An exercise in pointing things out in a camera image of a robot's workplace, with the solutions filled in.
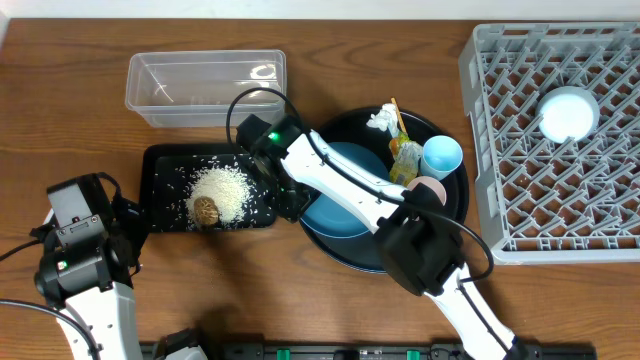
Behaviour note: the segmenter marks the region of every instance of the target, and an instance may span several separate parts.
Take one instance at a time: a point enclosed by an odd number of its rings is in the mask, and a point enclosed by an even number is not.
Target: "wooden surface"
[[[221,20],[13,20],[0,53],[0,253],[29,240],[49,209],[45,188],[105,171],[138,197],[144,150],[222,141],[222,129],[153,129],[124,106],[129,59],[150,51],[281,49],[288,93],[314,125],[388,102],[463,144],[475,178],[457,59],[476,23]],[[479,231],[475,198],[466,222]],[[471,241],[465,251],[484,266]],[[41,249],[0,263],[0,297],[42,303]],[[296,224],[216,236],[152,235],[134,278],[142,340],[201,324],[212,334],[312,342],[433,342],[457,335],[436,306],[390,278],[350,270]],[[638,265],[499,267],[479,285],[516,334],[592,343],[601,359],[640,353]],[[65,359],[54,320],[0,308],[0,358]]]

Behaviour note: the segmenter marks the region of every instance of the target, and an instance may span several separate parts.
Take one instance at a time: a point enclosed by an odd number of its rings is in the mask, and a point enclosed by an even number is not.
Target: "pile of rice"
[[[215,202],[222,224],[242,221],[245,216],[244,205],[253,198],[247,175],[237,167],[228,165],[196,172],[195,182],[190,188],[187,209],[193,223],[196,223],[194,203],[199,197],[206,196]]]

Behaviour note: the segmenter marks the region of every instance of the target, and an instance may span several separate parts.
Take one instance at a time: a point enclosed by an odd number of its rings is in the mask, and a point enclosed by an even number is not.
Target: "blue plate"
[[[373,152],[346,142],[334,142],[329,146],[368,172],[389,180],[387,168]],[[353,238],[369,232],[358,218],[325,195],[320,195],[309,206],[300,221],[314,232],[330,238]]]

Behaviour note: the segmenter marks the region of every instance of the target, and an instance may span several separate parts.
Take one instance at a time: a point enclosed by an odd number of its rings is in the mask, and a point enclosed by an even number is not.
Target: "brown round object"
[[[193,212],[196,222],[203,226],[213,225],[220,218],[216,203],[207,196],[201,196],[193,202]]]

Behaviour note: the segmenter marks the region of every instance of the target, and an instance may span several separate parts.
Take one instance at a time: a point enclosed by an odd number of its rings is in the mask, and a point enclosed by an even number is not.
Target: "wooden stick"
[[[407,134],[407,128],[404,127],[404,121],[402,121],[402,115],[400,115],[400,108],[398,107],[396,98],[391,98],[391,102],[396,107],[396,116],[398,117],[398,122],[400,123],[400,130],[402,130],[403,133]]]

